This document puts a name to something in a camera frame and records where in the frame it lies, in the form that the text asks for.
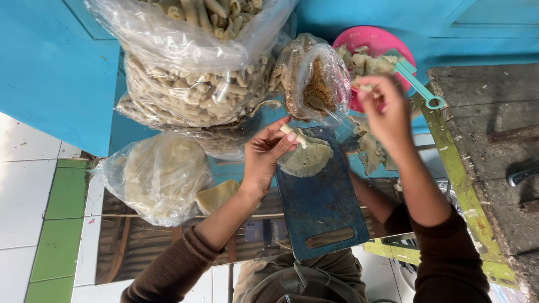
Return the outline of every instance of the person's left hand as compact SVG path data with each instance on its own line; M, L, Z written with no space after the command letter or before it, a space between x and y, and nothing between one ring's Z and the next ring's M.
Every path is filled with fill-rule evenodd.
M297 135L286 135L279 130L290 122L286 116L266 126L245 144L245 173L240 190L262 199L270 188L277 160L286 152L296 149Z

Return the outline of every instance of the pink bowl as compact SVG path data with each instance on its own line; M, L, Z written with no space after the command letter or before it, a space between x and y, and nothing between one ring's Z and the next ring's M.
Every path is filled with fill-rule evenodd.
M343 44L347 44L347 49L353 54L354 48L360 46L368 46L367 54L376 57L384 54L390 49L396 49L411 65L416 66L416 61L413 59L412 53L408 47L395 37L393 34L379 29L374 26L355 26L343 31L335 42L333 48L337 48ZM399 73L394 74L397 81L402 85L402 89L406 92L411 85ZM352 100L350 109L363 113L363 106L358 100L357 93L352 90Z

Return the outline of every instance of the blue wall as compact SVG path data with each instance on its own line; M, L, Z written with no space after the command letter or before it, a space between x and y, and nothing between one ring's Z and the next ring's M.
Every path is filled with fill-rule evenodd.
M0 27L0 111L106 156L118 42L94 40L61 0L5 2Z
M155 132L113 118L114 98L125 90L116 77L119 46L81 3L3 5L0 111L106 156ZM298 32L327 40L355 25L390 31L412 52L423 83L431 66L539 62L537 0L301 0L295 12ZM424 120L414 126L424 131Z

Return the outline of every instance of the blue cutting board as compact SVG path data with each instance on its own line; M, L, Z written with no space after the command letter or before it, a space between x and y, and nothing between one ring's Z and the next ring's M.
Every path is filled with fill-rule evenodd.
M302 131L307 136L328 141L333 149L333 157L313 177L294 177L279 167L275 172L292 252L298 260L318 257L369 240L369 232L333 130L329 127L310 127ZM352 228L353 237L316 248L308 248L305 243L310 237L342 228Z

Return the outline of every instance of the teal handle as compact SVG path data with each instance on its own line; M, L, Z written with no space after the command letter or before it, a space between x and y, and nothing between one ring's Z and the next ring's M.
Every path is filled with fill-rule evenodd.
M408 63L408 61L401 61L401 62L398 62L397 64L395 64L395 71L398 72L399 74L401 74L401 76L403 76L403 78L406 79L406 81L408 81L408 83L410 83L412 85L412 87L415 88L416 91L421 96L423 96L423 98L425 98L426 105L427 105L428 108L430 108L430 109L438 109L438 108L442 108L444 106L444 103L445 103L444 97L435 96L435 95L431 94L431 92L429 92L429 90L426 89L425 86L423 86L421 84L421 82L419 82L416 79L416 77L414 77L412 75L412 73L415 72L416 69L415 69L415 67L413 67L413 65ZM436 105L436 106L431 106L430 101L432 99L438 99L440 101L440 104Z

